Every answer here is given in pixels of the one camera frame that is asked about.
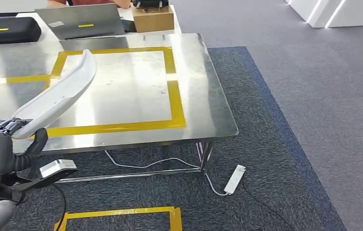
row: gray carpet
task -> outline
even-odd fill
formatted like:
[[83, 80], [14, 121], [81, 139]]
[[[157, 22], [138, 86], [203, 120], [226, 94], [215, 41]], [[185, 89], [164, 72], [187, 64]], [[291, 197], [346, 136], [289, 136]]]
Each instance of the gray carpet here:
[[[215, 145], [209, 170], [215, 188], [221, 192], [236, 165], [241, 164], [247, 167], [247, 189], [275, 209], [295, 230], [342, 230], [342, 223], [335, 211], [330, 210], [330, 201], [316, 181], [307, 159], [299, 162], [302, 152], [292, 152], [288, 145], [296, 144], [288, 144], [287, 137], [282, 137], [284, 118], [276, 124], [274, 118], [278, 113], [271, 113], [268, 108], [271, 98], [263, 98], [267, 88], [259, 89], [261, 76], [258, 76], [256, 66], [248, 66], [250, 56], [246, 49], [209, 49], [209, 52], [240, 129], [238, 137]], [[111, 153], [118, 163], [130, 165], [146, 165], [170, 156], [197, 162], [191, 145]], [[102, 152], [44, 156], [40, 162], [45, 164], [56, 158], [75, 160], [81, 169], [76, 176], [132, 171], [115, 167]], [[171, 162], [152, 169], [173, 167], [182, 165]], [[320, 192], [318, 200], [307, 181]], [[61, 187], [67, 197], [68, 212], [175, 206], [181, 209], [183, 229], [186, 231], [247, 231], [255, 226], [262, 226], [266, 231], [290, 230], [276, 215], [249, 197], [241, 185], [233, 195], [220, 197], [211, 191], [208, 182], [199, 173], [70, 183], [61, 184]], [[322, 216], [322, 207], [331, 215]], [[58, 191], [52, 187], [37, 190], [21, 205], [7, 230], [51, 230], [61, 211], [62, 200]], [[158, 231], [168, 230], [168, 222], [168, 217], [163, 214], [83, 218], [70, 221], [67, 230]]]
[[345, 226], [363, 231], [363, 26], [313, 29], [283, 0], [173, 0], [183, 32], [246, 46]]

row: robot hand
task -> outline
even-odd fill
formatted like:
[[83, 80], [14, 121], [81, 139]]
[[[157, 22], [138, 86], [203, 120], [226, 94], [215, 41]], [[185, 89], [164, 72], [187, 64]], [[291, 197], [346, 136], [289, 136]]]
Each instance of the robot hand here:
[[[18, 118], [0, 121], [0, 229], [12, 218], [16, 206], [23, 202], [27, 191], [49, 186], [77, 170], [75, 165], [71, 167], [59, 165], [60, 168], [55, 168], [56, 163], [53, 162], [46, 165], [48, 174], [43, 174], [42, 179], [32, 181], [17, 176], [17, 171], [31, 167], [48, 140], [47, 131], [40, 128], [34, 133], [33, 142], [27, 150], [22, 154], [14, 154], [12, 135], [29, 122]], [[19, 201], [13, 200], [15, 192], [21, 195]]]
[[31, 162], [39, 157], [47, 143], [47, 131], [40, 128], [35, 132], [34, 140], [25, 153], [13, 154], [12, 135], [27, 123], [29, 120], [18, 118], [0, 121], [0, 175], [31, 167]]

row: black case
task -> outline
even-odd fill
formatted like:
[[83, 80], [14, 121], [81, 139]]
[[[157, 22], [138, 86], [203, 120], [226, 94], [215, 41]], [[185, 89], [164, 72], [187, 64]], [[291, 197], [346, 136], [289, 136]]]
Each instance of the black case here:
[[0, 44], [36, 42], [41, 28], [34, 18], [0, 18]]
[[139, 8], [158, 8], [160, 6], [160, 2], [162, 2], [162, 7], [168, 6], [168, 0], [133, 0], [133, 6], [137, 7], [139, 2]]

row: laptop lid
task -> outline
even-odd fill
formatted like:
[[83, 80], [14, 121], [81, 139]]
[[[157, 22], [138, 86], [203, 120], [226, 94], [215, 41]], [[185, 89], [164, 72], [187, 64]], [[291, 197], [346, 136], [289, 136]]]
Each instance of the laptop lid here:
[[59, 39], [76, 39], [125, 33], [116, 4], [36, 9]]

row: red shirt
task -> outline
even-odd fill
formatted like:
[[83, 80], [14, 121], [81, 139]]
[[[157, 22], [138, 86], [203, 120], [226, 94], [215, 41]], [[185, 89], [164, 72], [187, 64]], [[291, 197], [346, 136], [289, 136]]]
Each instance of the red shirt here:
[[[66, 4], [66, 0], [54, 0], [62, 4]], [[92, 5], [92, 4], [103, 4], [113, 3], [113, 0], [72, 0], [72, 3], [76, 5]]]

